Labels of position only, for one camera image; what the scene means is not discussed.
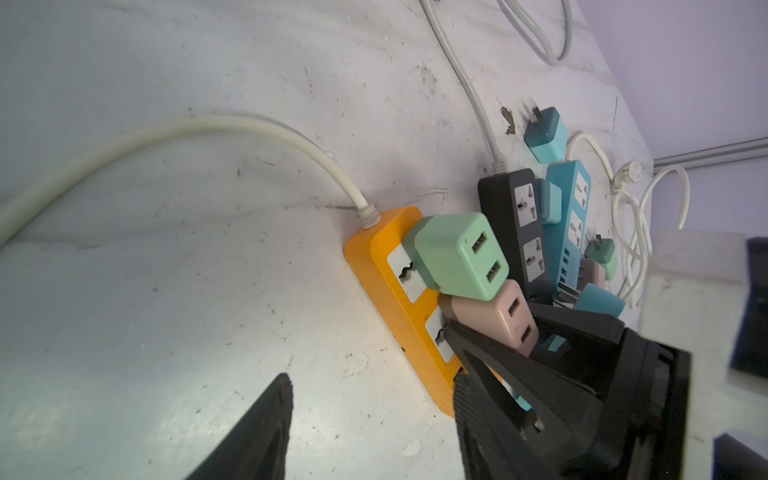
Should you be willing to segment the teal adapter front black strip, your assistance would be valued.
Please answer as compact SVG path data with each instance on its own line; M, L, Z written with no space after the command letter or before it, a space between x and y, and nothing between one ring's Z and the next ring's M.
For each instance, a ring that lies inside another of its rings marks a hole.
M537 178L534 193L539 220L543 225L556 225L562 220L562 190L547 179Z

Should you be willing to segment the teal adapter black strip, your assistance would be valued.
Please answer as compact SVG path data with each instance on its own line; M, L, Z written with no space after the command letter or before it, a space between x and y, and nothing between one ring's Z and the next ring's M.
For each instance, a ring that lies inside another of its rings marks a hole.
M562 220L562 190L547 179L537 178L534 193L539 220L543 225L556 225Z
M540 164L549 165L563 161L568 133L559 111L555 107L543 110L534 107L533 115L528 120L524 141Z

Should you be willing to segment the pink adapter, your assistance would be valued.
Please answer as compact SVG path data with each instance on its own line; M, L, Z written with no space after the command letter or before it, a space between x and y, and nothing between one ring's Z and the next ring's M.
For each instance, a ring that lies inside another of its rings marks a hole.
M489 301L441 294L438 305L448 319L456 320L525 357L530 356L538 341L538 327L515 280L506 280Z
M605 288L606 271L605 268L594 259L583 258L580 262L577 289L583 291L588 284Z

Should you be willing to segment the orange power strip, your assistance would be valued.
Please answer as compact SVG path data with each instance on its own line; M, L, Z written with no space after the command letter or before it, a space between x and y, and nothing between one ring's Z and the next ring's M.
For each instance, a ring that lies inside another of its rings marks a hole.
M440 338L438 293L426 286L403 247L422 219L414 206L386 211L377 225L347 241L344 256L430 398L453 417L454 379L462 365Z

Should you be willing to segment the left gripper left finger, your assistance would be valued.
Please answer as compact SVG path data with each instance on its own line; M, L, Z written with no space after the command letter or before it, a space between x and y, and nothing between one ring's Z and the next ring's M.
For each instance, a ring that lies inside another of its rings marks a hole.
M189 477L283 479L292 411L292 383L281 373Z

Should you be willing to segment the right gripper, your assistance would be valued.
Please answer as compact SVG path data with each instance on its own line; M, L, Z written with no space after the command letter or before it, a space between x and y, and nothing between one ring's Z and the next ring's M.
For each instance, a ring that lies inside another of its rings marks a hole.
M451 321L444 337L481 391L544 463L570 478L679 479L692 356L619 319L533 304L558 351L526 357Z

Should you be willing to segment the green adapter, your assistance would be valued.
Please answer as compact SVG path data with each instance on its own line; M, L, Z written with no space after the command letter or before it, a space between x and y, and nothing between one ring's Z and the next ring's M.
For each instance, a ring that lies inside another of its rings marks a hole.
M444 295L489 301L508 278L508 262L479 212L424 217L403 247L426 286Z
M596 235L595 238L589 242L586 250L586 257L594 260L604 268L605 279L607 281L610 281L615 277L619 261L617 247L612 238Z

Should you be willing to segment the blue power strip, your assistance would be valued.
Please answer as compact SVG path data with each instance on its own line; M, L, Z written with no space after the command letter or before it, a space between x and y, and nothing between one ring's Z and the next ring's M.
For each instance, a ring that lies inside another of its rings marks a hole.
M553 203L561 219L542 227L546 272L552 293L558 294L559 284L575 288L583 257L587 215L590 203L591 177L579 160L551 164L546 181L558 187L559 200Z

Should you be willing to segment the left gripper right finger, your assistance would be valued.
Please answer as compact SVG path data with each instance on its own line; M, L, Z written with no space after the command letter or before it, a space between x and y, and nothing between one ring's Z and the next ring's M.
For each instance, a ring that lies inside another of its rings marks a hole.
M546 470L501 407L472 376L455 380L454 413L467 479L544 479Z

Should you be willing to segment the teal triangular power strip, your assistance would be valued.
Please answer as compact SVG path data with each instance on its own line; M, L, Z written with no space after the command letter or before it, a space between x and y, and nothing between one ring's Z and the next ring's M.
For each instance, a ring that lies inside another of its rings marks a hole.
M575 310L607 314L616 318L626 307L626 302L620 297L593 283L586 283L582 290L577 290L559 282L557 295L561 303L570 304Z

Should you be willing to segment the black power strip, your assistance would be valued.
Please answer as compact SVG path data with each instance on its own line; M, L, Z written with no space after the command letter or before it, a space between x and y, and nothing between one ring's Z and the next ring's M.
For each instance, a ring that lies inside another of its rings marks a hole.
M526 300L550 305L552 284L545 262L542 224L530 169L496 174L477 185L481 212L487 217Z

